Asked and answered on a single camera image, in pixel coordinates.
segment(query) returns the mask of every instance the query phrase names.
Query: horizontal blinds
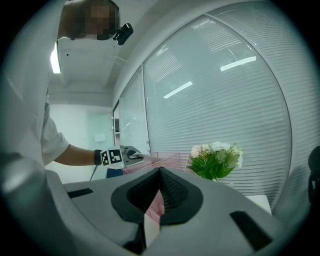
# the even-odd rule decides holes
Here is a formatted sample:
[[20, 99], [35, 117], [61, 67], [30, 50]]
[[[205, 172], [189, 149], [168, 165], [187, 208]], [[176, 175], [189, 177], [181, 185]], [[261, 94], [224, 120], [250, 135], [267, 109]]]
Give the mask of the horizontal blinds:
[[268, 3], [234, 4], [210, 13], [245, 35], [274, 72], [290, 107], [293, 128], [293, 172], [279, 216], [294, 216], [308, 200], [308, 156], [320, 145], [320, 80], [306, 43], [287, 18]]
[[143, 154], [150, 153], [142, 73], [139, 70], [120, 97], [121, 144], [133, 146]]
[[288, 111], [275, 77], [246, 41], [201, 17], [145, 61], [144, 87], [152, 152], [184, 153], [187, 164], [194, 145], [237, 143], [243, 167], [220, 182], [265, 194], [273, 205], [289, 169]]

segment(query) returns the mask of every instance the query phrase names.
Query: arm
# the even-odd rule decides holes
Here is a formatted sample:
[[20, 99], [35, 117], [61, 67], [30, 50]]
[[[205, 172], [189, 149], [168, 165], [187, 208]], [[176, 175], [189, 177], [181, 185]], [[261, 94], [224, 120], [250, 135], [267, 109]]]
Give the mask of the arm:
[[66, 166], [94, 166], [95, 152], [69, 145], [54, 161]]
[[44, 165], [52, 161], [68, 166], [95, 165], [95, 152], [70, 145], [63, 134], [58, 132], [50, 117], [50, 104], [47, 96], [41, 134], [41, 150]]

